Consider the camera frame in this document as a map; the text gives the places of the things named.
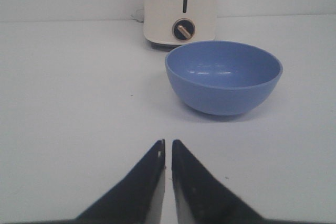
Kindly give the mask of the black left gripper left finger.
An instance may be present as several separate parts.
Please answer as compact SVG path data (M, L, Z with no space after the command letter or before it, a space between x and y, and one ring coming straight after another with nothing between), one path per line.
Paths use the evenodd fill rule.
M165 169L165 140L158 140L124 179L76 220L160 220Z

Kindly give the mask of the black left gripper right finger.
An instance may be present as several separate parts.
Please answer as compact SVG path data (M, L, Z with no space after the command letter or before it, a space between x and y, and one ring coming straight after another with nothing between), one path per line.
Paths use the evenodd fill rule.
M263 220L221 184L180 140L172 144L172 175L178 220Z

